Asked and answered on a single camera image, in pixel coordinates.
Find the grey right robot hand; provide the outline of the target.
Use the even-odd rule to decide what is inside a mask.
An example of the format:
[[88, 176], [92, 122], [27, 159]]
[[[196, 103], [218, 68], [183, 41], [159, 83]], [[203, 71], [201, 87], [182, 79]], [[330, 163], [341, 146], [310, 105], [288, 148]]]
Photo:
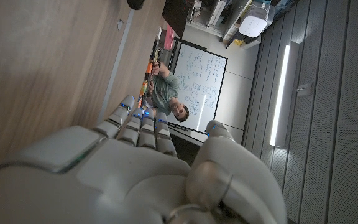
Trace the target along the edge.
[[97, 127], [72, 126], [0, 165], [0, 223], [286, 223], [269, 168], [218, 121], [192, 164], [163, 113], [125, 97]]

